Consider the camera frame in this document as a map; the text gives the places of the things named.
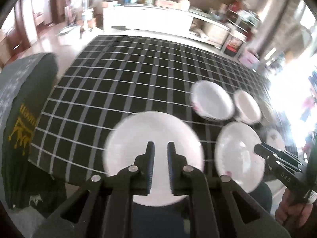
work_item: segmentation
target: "white ceramic plate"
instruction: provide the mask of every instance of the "white ceramic plate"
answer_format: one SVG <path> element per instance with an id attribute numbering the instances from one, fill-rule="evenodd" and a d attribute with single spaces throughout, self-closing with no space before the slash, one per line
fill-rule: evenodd
<path id="1" fill-rule="evenodd" d="M 215 148 L 218 175 L 229 175 L 247 193 L 263 178 L 265 160 L 254 153 L 261 143 L 255 131 L 242 122 L 231 122 L 221 130 Z"/>
<path id="2" fill-rule="evenodd" d="M 200 117 L 208 120 L 227 120 L 235 112 L 228 93 L 210 81 L 198 81 L 191 86 L 191 105 Z"/>
<path id="3" fill-rule="evenodd" d="M 167 144 L 175 143 L 176 153 L 200 170 L 204 168 L 202 146 L 194 131 L 175 116 L 144 112 L 118 123 L 106 140 L 103 166 L 109 176 L 133 165 L 135 157 L 145 153 L 147 142 L 154 142 L 152 188 L 148 196 L 134 196 L 133 201 L 145 206 L 166 206 L 185 196 L 172 195 L 167 163 Z"/>
<path id="4" fill-rule="evenodd" d="M 235 117 L 237 121 L 243 121 L 247 124 L 258 123 L 261 119 L 261 111 L 256 100 L 244 90 L 237 90 L 233 95 L 238 115 Z"/>
<path id="5" fill-rule="evenodd" d="M 259 101 L 258 105 L 262 113 L 261 124 L 263 126 L 269 126 L 270 124 L 274 124 L 275 117 L 271 106 L 264 101 Z"/>
<path id="6" fill-rule="evenodd" d="M 274 149 L 279 149 L 281 151 L 285 150 L 284 140 L 281 134 L 279 134 L 279 132 L 275 129 L 270 129 L 267 132 L 266 143 Z"/>

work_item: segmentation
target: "door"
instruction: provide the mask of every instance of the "door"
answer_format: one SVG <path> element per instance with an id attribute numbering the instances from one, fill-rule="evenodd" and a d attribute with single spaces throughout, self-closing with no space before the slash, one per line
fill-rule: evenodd
<path id="1" fill-rule="evenodd" d="M 9 49 L 11 51 L 11 56 L 18 56 L 18 54 L 24 51 L 22 44 L 22 38 L 16 27 L 14 8 L 10 11 L 4 24 L 2 26 L 2 31 L 6 36 Z"/>

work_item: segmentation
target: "red item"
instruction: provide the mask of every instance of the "red item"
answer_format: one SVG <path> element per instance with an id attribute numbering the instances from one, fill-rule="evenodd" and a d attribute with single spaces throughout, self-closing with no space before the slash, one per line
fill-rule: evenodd
<path id="1" fill-rule="evenodd" d="M 308 98 L 305 99 L 305 101 L 303 102 L 302 108 L 303 109 L 307 109 L 310 108 L 312 109 L 315 106 L 315 99 L 313 96 L 310 96 Z"/>
<path id="2" fill-rule="evenodd" d="M 233 12 L 237 12 L 238 10 L 241 10 L 241 3 L 235 1 L 234 3 L 232 3 L 231 5 L 229 5 L 228 10 L 231 10 Z"/>

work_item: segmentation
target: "white container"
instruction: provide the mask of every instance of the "white container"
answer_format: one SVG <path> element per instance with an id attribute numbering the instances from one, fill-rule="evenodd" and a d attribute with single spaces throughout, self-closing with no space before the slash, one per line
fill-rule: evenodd
<path id="1" fill-rule="evenodd" d="M 235 111 L 228 93 L 210 81 L 198 81 L 191 86 L 191 105 L 200 117 L 207 120 L 227 120 Z"/>
<path id="2" fill-rule="evenodd" d="M 188 11 L 189 7 L 191 6 L 191 2 L 188 0 L 178 0 L 179 4 L 180 4 L 180 10 L 182 11 Z"/>
<path id="3" fill-rule="evenodd" d="M 80 39 L 80 26 L 71 25 L 63 28 L 58 34 L 58 41 L 61 46 L 70 46 Z"/>
<path id="4" fill-rule="evenodd" d="M 261 120 L 261 111 L 255 99 L 244 90 L 237 90 L 233 95 L 237 115 L 237 121 L 243 121 L 246 124 L 255 124 Z"/>
<path id="5" fill-rule="evenodd" d="M 271 124 L 275 124 L 276 123 L 275 115 L 271 106 L 264 101 L 259 101 L 258 105 L 262 113 L 261 124 L 263 126 L 269 126 Z"/>
<path id="6" fill-rule="evenodd" d="M 261 182 L 265 160 L 254 153 L 261 140 L 242 122 L 231 122 L 222 128 L 215 147 L 215 166 L 219 176 L 228 175 L 245 192 L 253 191 Z"/>
<path id="7" fill-rule="evenodd" d="M 245 53 L 239 58 L 239 62 L 249 69 L 254 69 L 259 63 L 259 60 L 254 54 L 249 51 L 245 51 Z"/>
<path id="8" fill-rule="evenodd" d="M 206 22 L 204 24 L 203 31 L 208 36 L 208 40 L 219 45 L 222 45 L 226 41 L 226 38 L 229 33 L 227 29 L 219 27 L 209 22 Z"/>

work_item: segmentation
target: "box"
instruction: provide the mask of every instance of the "box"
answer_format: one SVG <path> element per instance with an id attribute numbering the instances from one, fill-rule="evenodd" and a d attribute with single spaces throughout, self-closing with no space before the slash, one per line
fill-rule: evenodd
<path id="1" fill-rule="evenodd" d="M 101 3 L 103 8 L 113 7 L 116 4 L 118 4 L 118 0 L 107 0 L 107 1 L 102 1 Z"/>
<path id="2" fill-rule="evenodd" d="M 57 37 L 61 46 L 69 46 L 75 44 L 80 39 L 80 26 L 67 26 L 57 34 Z"/>
<path id="3" fill-rule="evenodd" d="M 155 0 L 156 6 L 162 6 L 166 8 L 179 9 L 180 4 L 178 2 L 169 1 L 169 0 Z"/>
<path id="4" fill-rule="evenodd" d="M 88 20 L 88 28 L 95 28 L 97 26 L 96 18 L 93 18 L 92 20 Z"/>
<path id="5" fill-rule="evenodd" d="M 203 31 L 211 42 L 217 43 L 219 45 L 223 45 L 229 33 L 227 29 L 209 22 L 205 23 Z"/>

